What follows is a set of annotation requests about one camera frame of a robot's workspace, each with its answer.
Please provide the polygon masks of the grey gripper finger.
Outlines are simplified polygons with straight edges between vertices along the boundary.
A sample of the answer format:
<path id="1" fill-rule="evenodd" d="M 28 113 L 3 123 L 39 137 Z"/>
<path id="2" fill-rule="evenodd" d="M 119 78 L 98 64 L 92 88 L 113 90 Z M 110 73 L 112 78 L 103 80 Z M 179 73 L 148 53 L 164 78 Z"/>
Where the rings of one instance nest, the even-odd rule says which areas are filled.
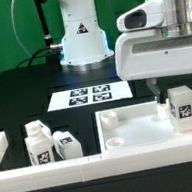
<path id="1" fill-rule="evenodd" d="M 164 104 L 165 103 L 164 95 L 161 92 L 161 89 L 157 85 L 157 79 L 156 78 L 147 79 L 146 83 L 148 88 L 155 95 L 155 99 L 157 100 L 157 103 Z"/>

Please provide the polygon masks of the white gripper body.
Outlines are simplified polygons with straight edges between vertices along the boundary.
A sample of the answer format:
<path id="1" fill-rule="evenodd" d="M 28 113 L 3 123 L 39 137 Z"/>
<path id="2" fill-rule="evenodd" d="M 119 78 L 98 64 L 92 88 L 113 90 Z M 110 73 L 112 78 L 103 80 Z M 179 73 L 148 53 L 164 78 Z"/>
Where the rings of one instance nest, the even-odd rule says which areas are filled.
<path id="1" fill-rule="evenodd" d="M 115 49 L 116 73 L 122 80 L 192 74 L 192 35 L 166 39 L 157 28 L 124 33 Z"/>

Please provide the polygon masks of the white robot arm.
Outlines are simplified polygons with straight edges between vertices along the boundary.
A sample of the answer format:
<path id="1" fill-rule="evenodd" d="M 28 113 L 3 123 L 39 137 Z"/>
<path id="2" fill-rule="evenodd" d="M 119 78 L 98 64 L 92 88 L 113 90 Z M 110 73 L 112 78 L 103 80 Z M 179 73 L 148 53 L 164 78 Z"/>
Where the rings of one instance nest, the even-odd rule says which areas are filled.
<path id="1" fill-rule="evenodd" d="M 93 0 L 59 1 L 64 68 L 85 71 L 113 56 L 119 78 L 144 79 L 157 97 L 159 77 L 192 74 L 192 0 L 145 0 L 122 14 L 113 50 L 98 26 Z"/>

